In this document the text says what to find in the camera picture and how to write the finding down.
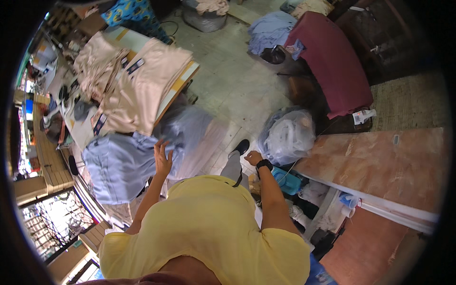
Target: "yellow t-shirt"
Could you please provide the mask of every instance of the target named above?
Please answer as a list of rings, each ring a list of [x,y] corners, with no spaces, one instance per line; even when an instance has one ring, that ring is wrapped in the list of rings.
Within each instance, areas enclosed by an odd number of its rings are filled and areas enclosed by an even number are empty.
[[[285,230],[260,231],[252,196],[242,186],[231,187],[234,183],[207,175],[174,185],[166,201],[147,211],[139,233],[104,237],[99,249],[103,276],[137,278],[189,255],[223,285],[304,284],[309,246]]]

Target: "hand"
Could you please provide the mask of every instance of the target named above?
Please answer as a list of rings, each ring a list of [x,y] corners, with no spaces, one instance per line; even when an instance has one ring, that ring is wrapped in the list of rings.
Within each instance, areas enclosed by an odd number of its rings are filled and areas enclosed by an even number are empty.
[[[169,144],[169,141],[163,143],[163,139],[159,140],[154,145],[154,155],[155,155],[155,168],[157,169],[157,176],[162,176],[166,178],[171,171],[172,167],[172,153],[170,150],[168,153],[168,159],[166,159],[165,147]]]
[[[250,165],[256,166],[258,162],[263,160],[263,157],[259,152],[253,150],[249,152],[249,154],[247,154],[247,156],[244,157],[244,159],[247,160],[250,163]]]

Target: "black shoe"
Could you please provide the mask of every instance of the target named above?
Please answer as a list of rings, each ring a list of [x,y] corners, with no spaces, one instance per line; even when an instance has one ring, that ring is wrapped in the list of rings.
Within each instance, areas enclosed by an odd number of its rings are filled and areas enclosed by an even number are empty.
[[[236,148],[233,151],[237,150],[237,151],[239,151],[239,153],[241,155],[243,155],[249,149],[249,147],[250,147],[249,140],[244,139],[238,144],[238,146],[236,146]]]

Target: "maroon cushion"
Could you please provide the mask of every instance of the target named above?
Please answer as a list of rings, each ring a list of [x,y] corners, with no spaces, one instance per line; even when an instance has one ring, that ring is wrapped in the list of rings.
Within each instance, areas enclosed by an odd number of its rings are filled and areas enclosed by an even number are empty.
[[[328,102],[328,118],[369,107],[372,93],[363,67],[342,30],[323,14],[306,12],[291,31],[285,46],[299,39],[307,61]]]

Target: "black wristwatch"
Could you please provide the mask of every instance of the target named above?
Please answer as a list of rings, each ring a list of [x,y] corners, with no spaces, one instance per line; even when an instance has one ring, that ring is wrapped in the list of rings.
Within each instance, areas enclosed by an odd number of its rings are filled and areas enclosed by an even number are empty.
[[[262,161],[258,162],[256,165],[257,171],[262,166],[267,166],[269,168],[269,171],[272,171],[272,163],[269,160],[263,159]]]

